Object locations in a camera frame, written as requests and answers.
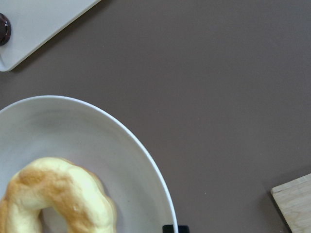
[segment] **bagel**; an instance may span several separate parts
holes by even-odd
[[[62,158],[40,158],[10,180],[0,201],[0,233],[42,233],[53,207],[68,233],[116,233],[116,208],[95,174]]]

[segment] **wooden cutting board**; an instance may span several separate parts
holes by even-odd
[[[271,193],[293,233],[311,233],[311,174],[274,187]]]

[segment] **brown tabletop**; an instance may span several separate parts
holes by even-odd
[[[10,72],[0,108],[92,103],[144,144],[191,233],[289,232],[270,189],[311,173],[309,1],[105,0]]]

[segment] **white rectangular tray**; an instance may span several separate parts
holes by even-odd
[[[0,0],[12,25],[0,47],[0,71],[9,71],[100,0]]]

